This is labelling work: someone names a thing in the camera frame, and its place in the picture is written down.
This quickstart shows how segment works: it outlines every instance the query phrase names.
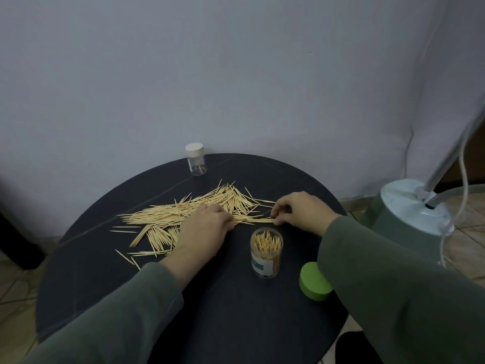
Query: green sleeve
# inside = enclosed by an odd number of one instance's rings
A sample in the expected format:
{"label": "green sleeve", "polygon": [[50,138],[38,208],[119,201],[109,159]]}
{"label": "green sleeve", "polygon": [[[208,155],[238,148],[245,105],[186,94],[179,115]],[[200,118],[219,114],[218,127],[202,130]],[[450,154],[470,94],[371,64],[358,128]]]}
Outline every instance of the green sleeve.
{"label": "green sleeve", "polygon": [[485,362],[485,289],[350,217],[326,231],[318,266],[384,363]]}
{"label": "green sleeve", "polygon": [[147,263],[20,364],[146,363],[161,332],[182,306],[173,275],[160,264]]}

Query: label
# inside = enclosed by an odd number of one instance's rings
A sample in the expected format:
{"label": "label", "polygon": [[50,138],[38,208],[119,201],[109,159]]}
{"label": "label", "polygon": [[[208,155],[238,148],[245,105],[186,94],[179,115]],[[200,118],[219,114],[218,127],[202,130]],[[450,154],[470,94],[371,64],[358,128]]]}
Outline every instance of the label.
{"label": "label", "polygon": [[253,269],[262,276],[272,276],[273,275],[273,261],[265,261],[258,258],[251,251],[251,264]]}

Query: floor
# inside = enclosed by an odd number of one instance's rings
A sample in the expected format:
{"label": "floor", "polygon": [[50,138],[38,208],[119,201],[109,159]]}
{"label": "floor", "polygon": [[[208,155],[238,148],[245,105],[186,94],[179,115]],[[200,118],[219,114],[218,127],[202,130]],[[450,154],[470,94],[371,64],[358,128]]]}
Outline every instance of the floor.
{"label": "floor", "polygon": [[[455,213],[460,197],[449,202]],[[349,214],[355,218],[363,211]],[[470,195],[464,215],[458,220],[457,230],[445,245],[448,268],[461,273],[485,287],[485,194]],[[45,263],[33,271],[22,271],[12,262],[0,262],[0,364],[14,364],[36,345],[34,311],[37,287]],[[345,323],[341,334],[361,330],[352,317]],[[335,344],[321,363],[333,364]]]}

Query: clear plastic jar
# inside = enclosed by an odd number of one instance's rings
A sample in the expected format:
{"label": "clear plastic jar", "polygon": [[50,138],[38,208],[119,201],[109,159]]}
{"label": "clear plastic jar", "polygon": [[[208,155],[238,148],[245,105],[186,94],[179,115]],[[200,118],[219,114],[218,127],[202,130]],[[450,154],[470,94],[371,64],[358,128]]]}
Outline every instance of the clear plastic jar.
{"label": "clear plastic jar", "polygon": [[[281,244],[277,250],[270,252],[260,251],[256,245],[256,235],[268,232],[272,238],[279,237]],[[263,279],[276,277],[281,266],[281,251],[283,250],[283,238],[281,234],[270,227],[261,227],[251,235],[251,265],[257,276]]]}
{"label": "clear plastic jar", "polygon": [[187,160],[192,175],[203,175],[207,172],[202,143],[191,143],[185,146]]}

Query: round table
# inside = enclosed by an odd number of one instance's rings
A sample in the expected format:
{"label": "round table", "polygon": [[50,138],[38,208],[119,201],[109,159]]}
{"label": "round table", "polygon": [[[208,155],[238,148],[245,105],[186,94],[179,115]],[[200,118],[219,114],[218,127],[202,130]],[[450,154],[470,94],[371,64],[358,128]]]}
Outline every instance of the round table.
{"label": "round table", "polygon": [[[145,171],[100,198],[70,227],[47,263],[39,286],[36,326],[40,341],[68,324],[137,272],[115,249],[150,250],[135,234],[109,232],[122,225],[117,214],[199,196],[222,183],[244,187],[257,199],[277,200],[295,191],[316,195],[345,214],[322,184],[299,169],[246,154],[206,156],[208,171],[194,177],[181,159]],[[335,293],[324,302],[308,299],[298,286],[303,264],[315,261],[320,239],[293,226],[276,227],[284,239],[281,269],[273,279],[251,268],[249,239],[264,224],[238,225],[217,255],[184,290],[184,308],[161,335],[149,362],[316,363],[347,318]],[[155,257],[138,257],[141,265]]]}

